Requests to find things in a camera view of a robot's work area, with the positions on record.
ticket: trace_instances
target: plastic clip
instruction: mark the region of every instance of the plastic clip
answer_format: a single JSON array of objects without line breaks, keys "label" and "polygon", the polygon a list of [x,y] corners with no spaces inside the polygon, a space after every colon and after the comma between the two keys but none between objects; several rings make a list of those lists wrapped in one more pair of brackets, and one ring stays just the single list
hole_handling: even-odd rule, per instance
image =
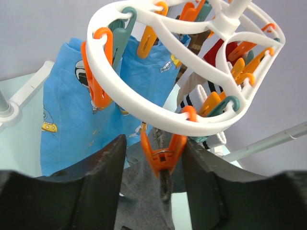
[{"label": "plastic clip", "polygon": [[[105,54],[106,58],[112,65],[112,54],[113,54],[113,34],[112,31],[107,27],[101,27],[94,33],[94,39],[100,39],[103,35],[107,35],[107,41],[105,44]],[[81,44],[81,55],[84,62],[84,69],[86,73],[86,78],[88,81],[88,86],[91,94],[91,98],[94,104],[100,108],[106,108],[112,103],[112,99],[104,92],[97,80],[92,74],[90,66],[86,57],[86,42]]]},{"label": "plastic clip", "polygon": [[195,21],[196,22],[203,22],[206,20],[206,18],[208,17],[208,15],[210,14],[212,10],[212,6],[210,5],[210,3],[208,1],[205,1],[204,5],[201,8],[201,11],[199,12],[199,14],[197,15]]},{"label": "plastic clip", "polygon": [[271,56],[274,55],[274,49],[272,47],[264,49],[260,54],[258,54],[251,62],[246,65],[242,73],[254,73],[258,65],[260,64],[262,58],[265,56],[266,51],[269,52]]},{"label": "plastic clip", "polygon": [[[188,105],[184,107],[182,112],[189,113],[189,120],[196,122],[196,110],[193,106]],[[141,132],[141,146],[145,157],[157,178],[159,178],[159,172],[161,170],[168,169],[170,173],[173,172],[186,146],[187,139],[187,136],[173,134],[168,148],[153,150],[146,132]]]},{"label": "plastic clip", "polygon": [[114,32],[117,28],[125,28],[125,20],[124,19],[116,19],[115,21],[111,22],[108,28]]},{"label": "plastic clip", "polygon": [[201,0],[201,2],[195,8],[195,5],[192,2],[187,2],[183,7],[179,20],[194,22],[199,15],[204,3],[205,0]]},{"label": "plastic clip", "polygon": [[[246,78],[249,79],[249,83],[251,86],[255,84],[255,77],[252,73],[242,73],[243,69],[245,67],[245,62],[243,58],[239,58],[234,66],[231,69],[231,74],[236,82],[237,85],[240,85],[244,82]],[[225,91],[221,92],[220,94],[221,100],[224,100],[226,98]]]},{"label": "plastic clip", "polygon": [[223,110],[229,102],[233,102],[233,110],[236,112],[240,108],[240,101],[236,96],[227,96],[222,100],[209,114],[208,117],[218,116],[223,113]]},{"label": "plastic clip", "polygon": [[126,7],[121,13],[131,13],[132,16],[128,22],[127,27],[118,27],[113,31],[113,69],[116,70],[121,57],[124,54],[125,48],[132,33],[137,13],[132,7]]},{"label": "plastic clip", "polygon": [[[269,23],[267,24],[265,27],[262,28],[262,31],[266,31],[268,33],[271,33],[271,30],[268,30],[269,27],[272,27],[273,29],[275,29],[275,24],[274,23]],[[241,57],[243,54],[245,54],[246,52],[250,51],[252,48],[254,48],[257,44],[252,43],[252,42],[246,42],[243,41],[241,42],[240,45],[238,45],[229,55],[228,55],[228,60],[229,61],[234,61],[237,58]]]},{"label": "plastic clip", "polygon": [[[156,11],[155,13],[160,14],[162,16],[166,16],[168,12],[167,4],[163,1],[160,1],[156,5],[162,6],[163,10]],[[139,56],[139,58],[147,58],[156,39],[157,39],[157,35],[155,34],[154,29],[150,26],[146,26],[143,36],[141,38],[138,50],[137,50],[137,55]]]}]

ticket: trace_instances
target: metal pole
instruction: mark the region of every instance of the metal pole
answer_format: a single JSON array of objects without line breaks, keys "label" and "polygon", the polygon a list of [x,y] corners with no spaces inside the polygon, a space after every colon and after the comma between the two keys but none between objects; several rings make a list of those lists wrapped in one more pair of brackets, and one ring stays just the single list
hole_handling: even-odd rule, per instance
[{"label": "metal pole", "polygon": [[0,112],[7,111],[9,109],[9,104],[5,100],[1,90],[0,90]]},{"label": "metal pole", "polygon": [[225,15],[231,19],[239,19],[252,0],[232,0],[225,9]]},{"label": "metal pole", "polygon": [[297,139],[306,134],[307,134],[307,122],[304,122],[292,128],[286,129],[280,133],[276,133],[256,143],[253,143],[247,147],[231,152],[223,156],[222,158],[227,162],[237,161],[244,157],[250,156],[254,153],[267,150],[274,146],[286,143],[290,140]]}]

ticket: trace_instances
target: gray fabric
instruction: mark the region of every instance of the gray fabric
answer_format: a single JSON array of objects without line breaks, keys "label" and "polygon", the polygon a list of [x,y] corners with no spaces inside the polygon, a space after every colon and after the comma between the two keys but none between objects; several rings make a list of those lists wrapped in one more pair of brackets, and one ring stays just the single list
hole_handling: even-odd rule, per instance
[{"label": "gray fabric", "polygon": [[[167,148],[172,134],[153,128],[149,140],[154,150]],[[150,168],[140,143],[127,149],[130,164],[123,173],[115,230],[174,230],[171,202],[160,197],[160,181]],[[181,160],[172,173],[173,193],[185,191]]]}]

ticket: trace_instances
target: cartoon astronaut print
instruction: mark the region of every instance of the cartoon astronaut print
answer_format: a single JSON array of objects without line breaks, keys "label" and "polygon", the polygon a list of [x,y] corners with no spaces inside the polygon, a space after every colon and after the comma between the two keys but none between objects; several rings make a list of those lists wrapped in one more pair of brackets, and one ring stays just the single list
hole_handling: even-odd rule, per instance
[{"label": "cartoon astronaut print", "polygon": [[142,121],[141,125],[138,126],[138,127],[135,129],[135,133],[129,135],[128,137],[129,137],[129,138],[137,137],[138,135],[141,134],[142,131],[146,131],[146,130],[147,130],[147,124],[146,124],[145,122]]},{"label": "cartoon astronaut print", "polygon": [[42,126],[42,131],[50,132],[50,133],[57,133],[58,132],[58,127],[57,125],[53,122],[53,118],[50,115],[50,113],[45,109],[44,107],[44,122]]},{"label": "cartoon astronaut print", "polygon": [[[173,33],[173,35],[179,41],[183,40],[183,34],[175,34],[175,33]],[[175,65],[176,68],[178,68],[178,67],[180,67],[181,62],[173,54],[171,54],[171,60],[168,61],[162,68],[160,68],[160,73],[168,71],[173,66],[173,64]]]},{"label": "cartoon astronaut print", "polygon": [[[76,63],[75,66],[75,75],[78,79],[78,81],[85,87],[87,88],[89,94],[90,94],[90,90],[89,90],[89,86],[88,86],[88,82],[87,82],[87,78],[86,78],[86,74],[85,74],[85,68],[84,68],[84,63],[83,60],[80,60]],[[103,110],[104,108],[100,108],[97,107],[93,100],[91,99],[91,104],[92,104],[92,110],[93,110],[93,114],[97,113],[98,111]]]}]

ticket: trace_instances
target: clothes drying rack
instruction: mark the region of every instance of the clothes drying rack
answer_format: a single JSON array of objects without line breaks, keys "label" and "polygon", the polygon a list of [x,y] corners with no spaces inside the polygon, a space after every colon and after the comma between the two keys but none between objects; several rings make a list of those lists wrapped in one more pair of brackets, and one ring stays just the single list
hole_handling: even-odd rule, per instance
[{"label": "clothes drying rack", "polygon": [[[52,66],[53,66],[53,62],[51,61],[45,62],[43,67],[36,74],[34,74],[33,77],[30,78],[29,81],[26,82],[10,99],[6,99],[0,90],[0,137],[1,137],[1,132],[3,132],[5,129],[11,129],[15,125],[18,125],[19,122],[22,123],[24,119],[26,119],[23,116],[23,108],[26,107],[26,105],[35,97],[37,93],[41,92],[40,90],[42,89],[43,83],[47,79]],[[17,79],[6,80],[6,81],[9,82],[9,81],[16,81],[16,80]],[[297,139],[306,134],[307,134],[307,122],[304,122],[297,126],[294,126],[284,131],[281,131],[279,133],[276,133],[270,137],[257,141],[253,144],[250,144],[242,149],[226,154],[222,156],[222,158],[227,162],[237,161],[244,157],[258,153],[260,151],[264,151],[274,146],[281,145],[288,141]],[[13,136],[19,137],[18,138],[19,140],[28,138],[25,136],[21,137],[21,133],[18,131]],[[15,155],[19,155],[19,154],[15,152],[11,152],[11,153],[5,154],[5,157],[12,158]],[[1,162],[3,162],[3,164],[0,163],[0,166],[2,169],[7,169],[6,167],[8,165],[11,165],[11,164],[8,164],[7,163],[8,160],[4,159],[3,157],[1,157],[0,159],[1,159]],[[8,169],[19,170],[20,167],[19,168],[12,167]]]}]

